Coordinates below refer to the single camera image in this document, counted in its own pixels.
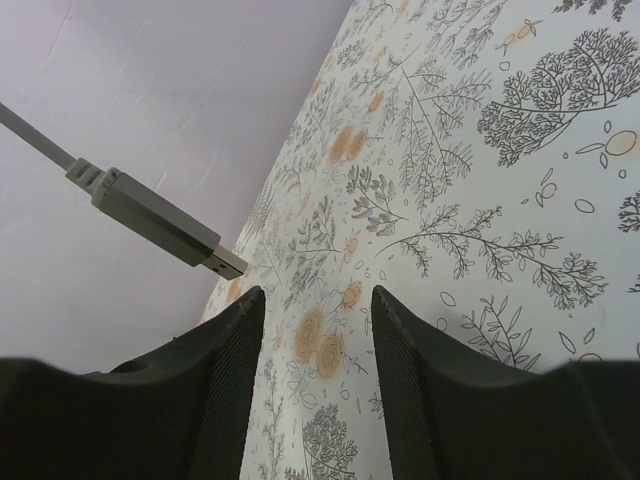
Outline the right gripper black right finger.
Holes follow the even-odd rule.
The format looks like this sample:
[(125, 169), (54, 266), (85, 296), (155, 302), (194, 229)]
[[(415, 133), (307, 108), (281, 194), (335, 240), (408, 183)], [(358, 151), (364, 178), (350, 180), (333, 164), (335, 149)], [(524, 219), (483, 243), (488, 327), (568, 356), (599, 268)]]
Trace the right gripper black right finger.
[(385, 288), (372, 330), (396, 479), (635, 479), (639, 364), (525, 372), (463, 345)]

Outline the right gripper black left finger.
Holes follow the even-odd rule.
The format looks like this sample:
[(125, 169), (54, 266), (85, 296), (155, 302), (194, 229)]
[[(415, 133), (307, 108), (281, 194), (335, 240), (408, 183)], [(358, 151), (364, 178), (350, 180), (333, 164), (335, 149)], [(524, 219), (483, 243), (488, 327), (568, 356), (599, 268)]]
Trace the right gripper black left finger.
[(1, 362), (5, 479), (236, 479), (246, 443), (265, 295), (108, 373)]

